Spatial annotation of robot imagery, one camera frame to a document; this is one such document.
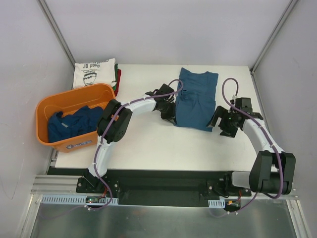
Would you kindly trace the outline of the teal blue t-shirt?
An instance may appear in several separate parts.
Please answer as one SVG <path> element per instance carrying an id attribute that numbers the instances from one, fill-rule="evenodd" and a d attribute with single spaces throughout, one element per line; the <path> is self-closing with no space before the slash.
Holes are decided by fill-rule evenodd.
<path id="1" fill-rule="evenodd" d="M 193 73 L 181 68 L 182 90 L 176 97 L 175 126 L 212 132 L 207 127 L 215 112 L 218 73 Z"/>

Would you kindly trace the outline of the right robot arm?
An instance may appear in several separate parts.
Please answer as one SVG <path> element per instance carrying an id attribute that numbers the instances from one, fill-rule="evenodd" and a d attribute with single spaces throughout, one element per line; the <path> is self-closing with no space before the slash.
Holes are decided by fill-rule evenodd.
<path id="1" fill-rule="evenodd" d="M 223 183 L 223 191 L 233 196 L 243 187 L 272 198 L 289 194 L 292 191 L 295 156 L 275 143 L 262 115 L 253 111 L 250 98 L 237 98 L 229 105 L 229 109 L 218 106 L 207 126 L 218 126 L 220 135 L 230 138 L 242 130 L 257 156 L 249 172 L 231 173 L 231 179 Z"/>

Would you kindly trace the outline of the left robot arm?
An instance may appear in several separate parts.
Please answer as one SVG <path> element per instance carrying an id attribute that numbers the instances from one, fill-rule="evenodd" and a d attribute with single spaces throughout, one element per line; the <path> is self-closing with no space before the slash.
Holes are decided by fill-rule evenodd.
<path id="1" fill-rule="evenodd" d="M 178 92 L 163 84 L 159 89 L 147 92 L 138 99 L 126 103 L 113 99 L 108 103 L 97 124 L 96 152 L 88 167 L 93 177 L 88 180 L 87 186 L 92 192 L 99 193 L 104 189 L 105 181 L 101 177 L 107 173 L 108 161 L 115 144 L 126 134 L 131 119 L 152 111 L 159 111 L 162 116 L 170 119 L 173 116 L 175 95 Z"/>

